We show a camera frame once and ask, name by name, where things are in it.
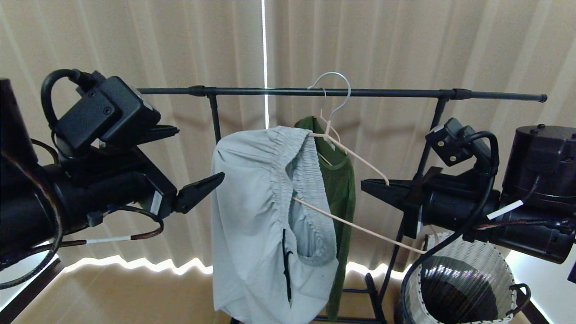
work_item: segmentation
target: floor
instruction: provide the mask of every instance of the floor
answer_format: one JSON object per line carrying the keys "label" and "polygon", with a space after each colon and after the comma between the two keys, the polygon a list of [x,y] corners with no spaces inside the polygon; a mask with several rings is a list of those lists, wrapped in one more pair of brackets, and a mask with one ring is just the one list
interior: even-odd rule
{"label": "floor", "polygon": [[[375,278],[382,283],[383,276]],[[214,323],[230,317],[214,312],[211,276],[192,268],[182,275],[167,269],[126,269],[118,264],[85,265],[59,275],[13,322],[28,323]],[[393,323],[393,305],[399,281],[392,281],[383,303]],[[346,287],[364,288],[363,276],[349,272]],[[367,295],[345,293],[343,316],[372,317]],[[519,314],[512,324],[529,323]]]}

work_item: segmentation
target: basket handle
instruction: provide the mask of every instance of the basket handle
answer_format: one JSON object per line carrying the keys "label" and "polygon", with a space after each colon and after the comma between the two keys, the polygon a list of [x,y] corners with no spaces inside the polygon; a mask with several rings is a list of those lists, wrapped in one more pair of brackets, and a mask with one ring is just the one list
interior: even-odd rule
{"label": "basket handle", "polygon": [[524,288],[526,289],[526,298],[524,300],[524,302],[518,306],[516,306],[515,309],[513,310],[509,310],[508,312],[506,312],[506,316],[512,314],[512,315],[516,315],[519,312],[521,312],[524,308],[526,308],[526,306],[528,306],[528,304],[530,303],[530,298],[532,297],[532,291],[530,290],[530,287],[528,287],[528,285],[526,284],[516,284],[516,285],[512,285],[510,286],[511,290],[516,290],[519,291],[520,288]]}

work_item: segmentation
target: clothes rack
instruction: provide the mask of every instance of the clothes rack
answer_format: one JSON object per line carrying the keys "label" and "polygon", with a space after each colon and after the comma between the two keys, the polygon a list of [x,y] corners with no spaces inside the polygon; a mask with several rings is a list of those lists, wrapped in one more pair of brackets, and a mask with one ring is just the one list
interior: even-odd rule
{"label": "clothes rack", "polygon": [[[222,138],[220,131],[220,121],[218,117],[218,102],[217,96],[336,96],[345,97],[348,95],[348,89],[306,89],[306,88],[217,88],[212,86],[195,85],[188,88],[143,88],[138,89],[143,95],[191,95],[196,97],[207,97],[210,102],[210,109],[212,112],[212,120],[214,124],[214,137],[216,142]],[[501,100],[525,100],[525,101],[538,101],[545,102],[546,95],[529,95],[523,93],[504,93],[504,92],[477,92],[468,89],[441,89],[441,90],[417,90],[417,89],[352,89],[352,97],[406,97],[406,98],[436,98],[436,107],[430,129],[438,126],[440,118],[444,113],[444,108],[450,100],[465,100],[465,99],[501,99]],[[414,180],[420,179],[423,176],[426,161],[430,154],[430,145],[426,144],[418,170],[414,175]],[[403,238],[403,223],[401,221],[400,228],[396,235],[396,241],[401,241]],[[380,290],[376,288],[374,279],[370,273],[365,276],[366,289],[351,289],[345,288],[345,293],[367,293],[370,296],[372,309],[374,311],[374,318],[355,318],[355,317],[338,317],[339,323],[374,323],[374,324],[387,324],[382,311],[382,301],[386,288],[390,282],[392,269],[396,263],[399,247],[394,245],[390,262],[388,263],[388,270],[384,277],[384,282]],[[328,322],[326,316],[317,316],[315,321]],[[238,320],[232,319],[231,324],[239,323]]]}

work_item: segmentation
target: beige curtain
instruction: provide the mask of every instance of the beige curtain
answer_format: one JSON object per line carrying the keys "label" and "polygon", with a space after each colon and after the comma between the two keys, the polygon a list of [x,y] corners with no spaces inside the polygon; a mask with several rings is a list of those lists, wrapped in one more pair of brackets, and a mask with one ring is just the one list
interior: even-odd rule
{"label": "beige curtain", "polygon": [[[39,87],[52,70],[76,67],[118,75],[136,87],[195,84],[264,85],[260,1],[2,1],[0,72],[12,79],[32,137],[48,141]],[[548,102],[466,100],[448,104],[455,116],[500,139],[507,161],[514,129],[548,123],[576,125],[576,4],[571,1],[266,1],[267,75],[270,87],[304,88],[325,71],[345,74],[354,88],[469,88],[547,93]],[[319,86],[343,88],[336,77]],[[57,113],[75,101],[73,87],[55,89]],[[269,97],[270,125],[327,116],[342,98]],[[214,148],[207,99],[153,96],[162,123],[179,135],[143,150],[183,186],[210,171]],[[264,98],[218,98],[223,135],[264,127]],[[434,100],[352,98],[335,117],[342,143],[390,178],[416,171]],[[431,155],[430,165],[442,165]],[[354,163],[355,222],[394,237],[400,213],[359,191],[376,175]],[[470,163],[447,169],[458,173]],[[501,182],[505,166],[497,183]],[[65,262],[120,254],[176,266],[210,260],[209,202],[173,214],[158,238],[60,251]],[[154,224],[138,215],[109,217],[75,237],[126,235]],[[353,231],[350,260],[370,268],[387,262],[391,245]]]}

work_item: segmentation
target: laundry basket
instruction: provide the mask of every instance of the laundry basket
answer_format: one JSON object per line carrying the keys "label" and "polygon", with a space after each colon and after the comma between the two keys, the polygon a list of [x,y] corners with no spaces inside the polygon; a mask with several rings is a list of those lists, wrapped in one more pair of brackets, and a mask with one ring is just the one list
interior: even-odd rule
{"label": "laundry basket", "polygon": [[[442,241],[451,233],[441,233]],[[437,244],[430,238],[429,247]],[[514,276],[502,254],[489,243],[458,238],[405,278],[406,306],[416,324],[508,323],[529,302],[525,284]],[[516,290],[526,289],[526,301],[516,305]],[[405,322],[396,307],[396,324]]]}

